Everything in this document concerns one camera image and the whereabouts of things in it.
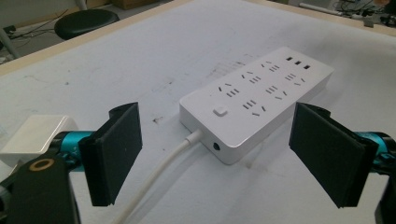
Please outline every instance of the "power switch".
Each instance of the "power switch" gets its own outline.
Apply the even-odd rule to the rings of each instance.
[[[215,113],[219,117],[223,117],[228,113],[227,108],[223,105],[220,105],[213,109],[213,113]]]

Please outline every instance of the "white power strip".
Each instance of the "white power strip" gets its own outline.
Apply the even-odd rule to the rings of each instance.
[[[333,69],[288,48],[219,78],[180,100],[180,121],[201,130],[201,142],[233,164],[326,85]]]

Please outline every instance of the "orange ring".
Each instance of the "orange ring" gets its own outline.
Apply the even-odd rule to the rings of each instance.
[[[35,161],[29,166],[29,170],[31,170],[31,171],[42,171],[42,170],[45,170],[45,169],[51,167],[51,165],[53,163],[55,163],[55,160],[53,160],[53,159],[42,159],[42,160],[39,160],[39,161]]]

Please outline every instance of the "floor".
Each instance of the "floor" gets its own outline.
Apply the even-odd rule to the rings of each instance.
[[[119,7],[114,7],[112,5],[107,5],[102,8],[116,12],[119,15],[120,19],[123,20],[125,18],[131,17],[131,16],[138,14],[140,12],[149,10],[153,7],[157,7],[159,5],[162,5],[167,2],[171,2],[171,1],[172,0],[160,0],[158,3],[155,3],[155,4],[150,4],[147,6],[133,8],[133,9],[129,9],[129,10],[124,10]],[[30,33],[29,35],[26,35],[25,37],[21,37],[21,38],[13,40],[13,44],[17,47],[17,50],[20,53],[20,55],[25,56],[25,55],[31,54],[33,52],[39,51],[41,49],[45,49],[45,48],[48,48],[48,47],[51,47],[53,45],[63,42],[64,40],[59,38],[53,32],[53,25],[55,24],[55,22],[56,21],[46,21],[46,22],[42,22],[42,23],[35,24],[32,26],[22,27],[22,28],[17,29],[15,35],[26,34],[28,32],[31,32],[34,29],[37,29],[33,33]],[[6,48],[0,49],[0,64],[7,63],[7,62],[11,61],[12,59],[13,59],[12,55],[10,55],[8,53]]]

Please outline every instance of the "scuff mark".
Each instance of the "scuff mark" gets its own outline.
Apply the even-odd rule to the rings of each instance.
[[[0,138],[7,136],[7,131],[2,126],[0,126]]]
[[[156,118],[156,119],[153,119],[152,121],[153,121],[154,123],[158,124],[158,123],[160,122],[160,120],[162,120],[162,119],[163,119],[163,117],[158,117],[158,118]]]
[[[35,77],[35,76],[32,76],[32,75],[30,75],[30,76],[24,76],[24,78],[32,78],[32,79],[34,79],[34,80],[36,80],[36,81],[38,81],[38,82],[43,82],[43,83],[48,83],[47,81],[44,81],[44,80],[41,80],[41,79],[39,79],[39,78],[37,78],[37,77]]]
[[[151,89],[153,92],[162,92],[168,89],[170,85],[175,82],[175,79],[172,77],[166,77],[164,82],[159,83],[154,88]]]
[[[239,64],[239,65],[242,65],[242,66],[245,66],[245,65],[246,65],[245,63],[241,63],[241,62],[235,62],[235,63],[237,63],[237,64]]]

